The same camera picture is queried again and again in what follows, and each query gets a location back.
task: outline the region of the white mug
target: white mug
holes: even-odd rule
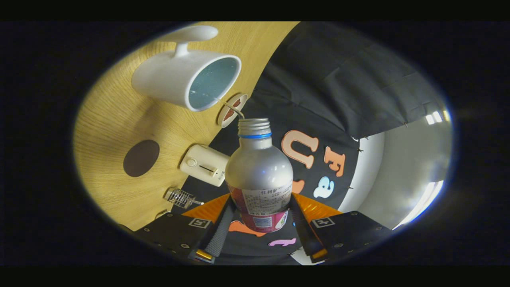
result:
[[[235,83],[241,60],[211,51],[188,51],[188,42],[218,34],[211,26],[189,26],[160,40],[176,42],[175,51],[157,54],[133,73],[131,84],[140,94],[203,111],[212,107]]]

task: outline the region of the silver bottle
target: silver bottle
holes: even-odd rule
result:
[[[271,138],[269,119],[239,119],[239,148],[230,157],[225,181],[243,223],[274,232],[287,220],[292,192],[290,161]]]

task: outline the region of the mug handle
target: mug handle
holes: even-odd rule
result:
[[[206,41],[218,35],[213,26],[188,26],[160,38],[160,41],[176,42],[173,58],[188,54],[188,42]]]

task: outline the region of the coaster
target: coaster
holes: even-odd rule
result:
[[[246,101],[248,100],[248,95],[239,93],[235,96],[233,96],[230,100],[227,101],[230,105],[235,107],[237,110],[241,110],[244,107],[244,104],[246,104]],[[222,128],[227,127],[230,125],[230,123],[236,118],[237,113],[234,112],[233,109],[227,107],[226,105],[223,105],[223,108],[220,110],[220,113],[218,115],[218,125],[220,125]]]

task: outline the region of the wood grain surface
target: wood grain surface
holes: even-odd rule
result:
[[[238,56],[242,69],[224,99],[242,92],[251,96],[269,58],[298,22],[200,22],[219,30],[218,36],[189,43],[190,50],[208,50]],[[175,43],[157,39],[128,54],[90,89],[78,112],[73,146],[77,168],[98,206],[119,224],[137,230],[172,204],[163,199],[169,186],[182,187],[187,174],[179,170],[186,150],[208,145],[221,127],[217,103],[202,112],[138,94],[131,76],[146,59],[173,50]],[[160,153],[144,175],[124,172],[126,153],[143,140],[154,140]]]

